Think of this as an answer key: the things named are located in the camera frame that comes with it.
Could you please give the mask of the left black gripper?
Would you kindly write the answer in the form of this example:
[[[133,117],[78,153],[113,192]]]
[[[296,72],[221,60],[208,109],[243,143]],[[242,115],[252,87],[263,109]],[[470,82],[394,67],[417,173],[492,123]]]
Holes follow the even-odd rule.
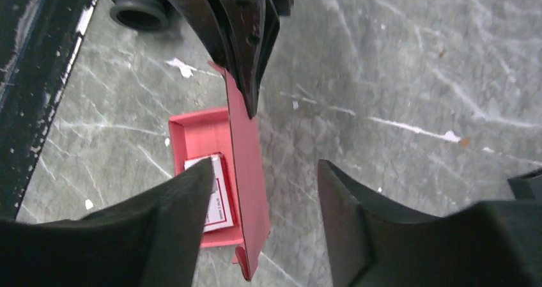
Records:
[[[294,0],[168,1],[185,17],[212,61],[234,75],[247,114],[255,117],[279,16],[291,15]]]

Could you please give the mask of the red paper box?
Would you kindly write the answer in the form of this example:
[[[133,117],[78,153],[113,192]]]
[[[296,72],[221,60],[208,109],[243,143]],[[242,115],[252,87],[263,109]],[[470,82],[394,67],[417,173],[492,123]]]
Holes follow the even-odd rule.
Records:
[[[224,155],[234,225],[204,232],[201,247],[235,246],[232,262],[239,264],[244,279],[251,281],[270,233],[258,120],[248,116],[232,75],[215,63],[210,66],[224,78],[228,104],[170,117],[174,168],[180,174],[185,171],[184,162],[188,159],[214,153]]]

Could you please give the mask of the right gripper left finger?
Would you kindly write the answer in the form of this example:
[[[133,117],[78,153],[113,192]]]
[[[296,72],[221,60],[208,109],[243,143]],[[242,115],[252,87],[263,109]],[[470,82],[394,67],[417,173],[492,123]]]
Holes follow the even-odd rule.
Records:
[[[191,286],[213,181],[204,159],[78,220],[2,220],[1,285]]]

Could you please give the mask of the small red white box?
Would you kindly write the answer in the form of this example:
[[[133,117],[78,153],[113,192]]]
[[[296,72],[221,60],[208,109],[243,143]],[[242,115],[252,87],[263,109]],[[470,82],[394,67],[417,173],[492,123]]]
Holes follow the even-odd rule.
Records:
[[[203,231],[207,233],[232,227],[234,220],[229,201],[229,176],[224,155],[214,153],[205,157],[188,159],[184,162],[184,168],[188,169],[203,159],[211,160],[213,171],[212,191],[203,228]]]

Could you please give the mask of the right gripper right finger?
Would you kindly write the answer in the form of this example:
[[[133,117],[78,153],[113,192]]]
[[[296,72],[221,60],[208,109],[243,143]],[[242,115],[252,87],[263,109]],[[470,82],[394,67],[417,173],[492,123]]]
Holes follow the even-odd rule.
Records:
[[[540,286],[541,204],[480,201],[445,217],[318,163],[334,286]]]

